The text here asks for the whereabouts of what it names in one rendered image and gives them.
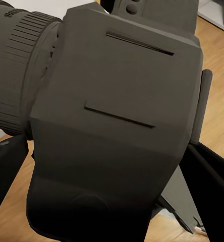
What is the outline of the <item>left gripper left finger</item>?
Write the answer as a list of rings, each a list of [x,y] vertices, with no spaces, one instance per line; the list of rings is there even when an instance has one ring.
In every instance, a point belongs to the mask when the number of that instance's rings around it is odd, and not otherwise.
[[[24,134],[0,142],[0,205],[29,153]]]

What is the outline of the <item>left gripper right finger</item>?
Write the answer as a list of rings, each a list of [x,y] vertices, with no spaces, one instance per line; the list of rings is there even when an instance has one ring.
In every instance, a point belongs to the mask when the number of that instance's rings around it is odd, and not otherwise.
[[[198,142],[179,167],[210,242],[224,242],[224,159]]]

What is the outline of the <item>camera tripod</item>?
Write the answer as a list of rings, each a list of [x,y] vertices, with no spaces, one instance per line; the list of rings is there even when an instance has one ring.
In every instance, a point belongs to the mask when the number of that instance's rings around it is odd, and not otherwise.
[[[150,220],[157,214],[178,221],[191,234],[195,228],[207,233],[179,165],[154,205]]]

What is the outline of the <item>digital camera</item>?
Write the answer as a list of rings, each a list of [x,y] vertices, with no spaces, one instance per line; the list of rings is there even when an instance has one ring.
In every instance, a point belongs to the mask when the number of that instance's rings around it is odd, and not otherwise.
[[[34,141],[26,216],[61,242],[144,242],[199,142],[213,73],[199,0],[100,0],[63,20],[0,0],[0,129]]]

